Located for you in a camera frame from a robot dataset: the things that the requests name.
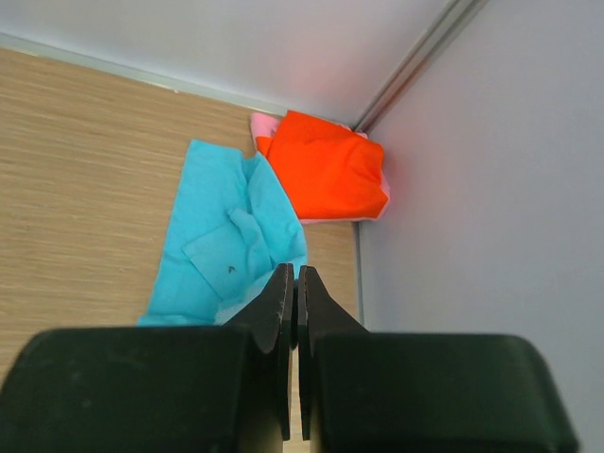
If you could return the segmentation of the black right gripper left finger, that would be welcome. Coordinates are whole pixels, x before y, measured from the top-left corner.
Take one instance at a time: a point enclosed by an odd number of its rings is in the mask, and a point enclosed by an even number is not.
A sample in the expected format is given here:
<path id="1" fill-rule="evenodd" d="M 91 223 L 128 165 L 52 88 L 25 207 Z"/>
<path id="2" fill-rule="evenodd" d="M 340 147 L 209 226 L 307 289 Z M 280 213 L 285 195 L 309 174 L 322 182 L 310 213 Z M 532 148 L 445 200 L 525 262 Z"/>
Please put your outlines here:
<path id="1" fill-rule="evenodd" d="M 279 452 L 294 270 L 219 327 L 46 330 L 1 388 L 5 452 Z"/>

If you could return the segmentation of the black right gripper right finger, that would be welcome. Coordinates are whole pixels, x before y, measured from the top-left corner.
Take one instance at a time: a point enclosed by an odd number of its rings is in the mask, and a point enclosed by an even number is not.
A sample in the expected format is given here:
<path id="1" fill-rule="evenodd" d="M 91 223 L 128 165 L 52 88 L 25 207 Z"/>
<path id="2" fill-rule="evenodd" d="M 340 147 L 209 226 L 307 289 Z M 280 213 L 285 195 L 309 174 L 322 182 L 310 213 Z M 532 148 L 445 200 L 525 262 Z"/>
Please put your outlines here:
<path id="1" fill-rule="evenodd" d="M 378 333 L 297 289 L 302 435 L 314 452 L 575 452 L 543 356 L 501 334 Z"/>

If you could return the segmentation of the teal t shirt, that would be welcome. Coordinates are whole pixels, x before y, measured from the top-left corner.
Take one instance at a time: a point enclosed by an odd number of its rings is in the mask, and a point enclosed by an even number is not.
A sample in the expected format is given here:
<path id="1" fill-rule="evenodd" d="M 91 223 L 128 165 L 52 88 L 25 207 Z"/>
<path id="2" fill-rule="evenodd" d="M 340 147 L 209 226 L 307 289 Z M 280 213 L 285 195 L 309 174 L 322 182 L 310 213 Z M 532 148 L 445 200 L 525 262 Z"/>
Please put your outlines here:
<path id="1" fill-rule="evenodd" d="M 304 228 L 261 154 L 190 142 L 141 327 L 221 325 L 281 263 L 308 262 Z"/>

